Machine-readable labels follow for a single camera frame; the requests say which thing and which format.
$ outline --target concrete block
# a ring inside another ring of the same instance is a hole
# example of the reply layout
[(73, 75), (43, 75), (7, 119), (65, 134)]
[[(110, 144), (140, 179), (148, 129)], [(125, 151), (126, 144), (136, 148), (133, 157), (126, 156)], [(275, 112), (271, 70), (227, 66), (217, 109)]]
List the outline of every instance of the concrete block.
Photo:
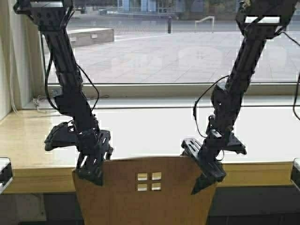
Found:
[[(67, 31), (72, 47), (89, 46), (114, 41), (114, 30), (110, 28), (90, 28)], [(44, 52), (49, 53), (44, 39)]]

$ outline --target black device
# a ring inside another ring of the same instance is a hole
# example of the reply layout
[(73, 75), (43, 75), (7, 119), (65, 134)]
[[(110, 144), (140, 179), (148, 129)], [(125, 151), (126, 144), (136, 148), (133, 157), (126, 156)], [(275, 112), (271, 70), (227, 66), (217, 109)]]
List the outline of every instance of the black device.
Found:
[(293, 185), (300, 191), (300, 158), (294, 159), (292, 164), (291, 181)]
[(53, 61), (60, 90), (54, 95), (56, 106), (47, 90), (48, 67), (45, 92), (50, 104), (61, 114), (73, 118), (72, 124), (63, 122), (51, 130), (45, 140), (45, 150), (76, 146), (80, 152), (76, 172), (81, 179), (102, 185), (101, 166), (112, 154), (109, 144), (110, 132), (101, 130), (96, 116), (82, 91), (83, 79), (77, 65), (66, 31), (74, 11), (72, 0), (18, 0), (14, 5), (17, 14), (27, 15), (44, 35)]
[(13, 181), (13, 170), (9, 158), (0, 158), (0, 194)]
[(209, 116), (207, 136), (201, 144), (194, 138), (182, 143), (183, 155), (192, 157), (202, 170), (192, 194), (221, 182), (226, 176), (216, 159), (220, 151), (246, 154), (245, 146), (233, 133), (255, 67), (268, 39), (284, 31), (295, 11), (297, 0), (245, 0), (240, 2), (236, 22), (244, 36), (232, 72), (226, 82), (217, 83), (211, 95), (214, 114)]

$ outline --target metal railing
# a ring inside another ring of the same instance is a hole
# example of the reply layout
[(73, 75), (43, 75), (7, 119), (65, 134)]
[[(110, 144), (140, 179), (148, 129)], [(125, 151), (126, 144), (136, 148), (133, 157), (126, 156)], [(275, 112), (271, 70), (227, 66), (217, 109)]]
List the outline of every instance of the metal railing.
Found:
[(209, 20), (211, 19), (212, 22), (211, 22), (211, 32), (213, 33), (214, 32), (214, 27), (215, 27), (215, 17), (214, 16), (207, 16), (201, 20), (195, 20), (195, 32), (196, 32), (196, 29), (197, 29), (197, 23), (202, 23), (203, 21), (205, 20)]

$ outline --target black cable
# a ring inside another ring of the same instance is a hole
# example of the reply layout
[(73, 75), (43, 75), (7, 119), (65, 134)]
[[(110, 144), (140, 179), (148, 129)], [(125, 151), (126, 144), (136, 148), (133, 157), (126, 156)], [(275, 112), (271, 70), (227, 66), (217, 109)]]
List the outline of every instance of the black cable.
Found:
[(86, 74), (86, 72), (77, 64), (77, 66), (79, 67), (79, 69), (83, 72), (83, 74), (86, 76), (86, 78), (89, 80), (90, 84), (94, 87), (94, 89), (96, 90), (97, 92), (97, 100), (96, 102), (94, 103), (94, 106), (92, 108), (92, 111), (95, 109), (96, 105), (97, 105), (97, 102), (100, 98), (100, 93), (98, 91), (98, 89), (96, 88), (96, 86), (94, 85), (94, 83), (90, 80), (89, 76)]
[(195, 104), (194, 104), (194, 107), (193, 107), (193, 116), (194, 116), (194, 119), (195, 119), (195, 122), (196, 122), (196, 126), (197, 126), (197, 130), (198, 130), (198, 133), (200, 134), (201, 137), (203, 138), (206, 138), (206, 136), (203, 136), (199, 130), (199, 127), (198, 127), (198, 123), (197, 123), (197, 105), (198, 105), (198, 102), (200, 101), (200, 99), (216, 84), (218, 83), (219, 81), (225, 79), (229, 77), (229, 75), (227, 76), (223, 76), (221, 77), (220, 79), (218, 79), (216, 82), (214, 82), (208, 89), (206, 89), (206, 91), (198, 98), (197, 101), (195, 101)]
[[(296, 45), (298, 45), (300, 47), (300, 44), (295, 39), (293, 39), (291, 36), (289, 36), (286, 32), (282, 31), (281, 33), (284, 33), (291, 41), (293, 41)], [(294, 115), (297, 117), (297, 119), (300, 120), (300, 116), (296, 113), (296, 104), (297, 104), (297, 98), (298, 98), (299, 83), (300, 83), (300, 72), (299, 72), (298, 80), (297, 80), (297, 84), (296, 84), (294, 103), (292, 105), (292, 111), (293, 111)]]
[(58, 110), (58, 108), (51, 101), (50, 96), (49, 96), (49, 91), (48, 91), (48, 78), (49, 78), (49, 74), (50, 74), (52, 61), (53, 61), (53, 54), (52, 54), (52, 52), (50, 52), (49, 64), (48, 64), (48, 68), (47, 68), (47, 71), (46, 71), (46, 74), (45, 74), (45, 94), (46, 94), (48, 102), (52, 106), (52, 108), (55, 109), (55, 110)]

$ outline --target cardboard box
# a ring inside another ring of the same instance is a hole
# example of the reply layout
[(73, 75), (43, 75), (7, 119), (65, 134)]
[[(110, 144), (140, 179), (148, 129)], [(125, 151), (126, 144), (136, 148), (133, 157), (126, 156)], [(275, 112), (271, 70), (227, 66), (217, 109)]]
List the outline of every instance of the cardboard box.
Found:
[(103, 172), (102, 187), (73, 172), (86, 225), (205, 225), (216, 185), (191, 195), (201, 174), (191, 158), (110, 160)]

